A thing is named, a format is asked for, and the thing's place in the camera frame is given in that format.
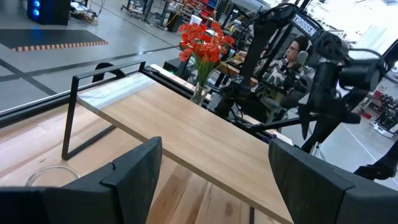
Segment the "factory floor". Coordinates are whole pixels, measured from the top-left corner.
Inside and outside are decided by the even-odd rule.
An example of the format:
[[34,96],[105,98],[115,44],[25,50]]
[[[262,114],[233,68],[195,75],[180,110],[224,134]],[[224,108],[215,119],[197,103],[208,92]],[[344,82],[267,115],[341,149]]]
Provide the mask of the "factory floor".
[[[93,2],[92,10],[98,12],[101,1]],[[147,64],[163,66],[166,60],[178,57],[180,51],[174,47],[180,41],[178,34],[129,17],[126,11],[120,10],[125,3],[125,0],[106,1],[96,27],[76,22],[65,27],[40,26],[26,17],[18,1],[0,1],[0,29],[83,29],[109,42],[108,45],[32,52],[14,52],[0,44],[0,111],[67,91],[72,76],[92,71],[102,61],[120,64],[144,59]],[[387,152],[393,140],[375,132],[369,122],[363,119],[361,124],[339,125],[322,144],[318,156],[348,171],[373,164]],[[299,125],[283,128],[282,133],[299,146],[304,143]],[[398,190],[397,181],[389,179],[380,183]]]

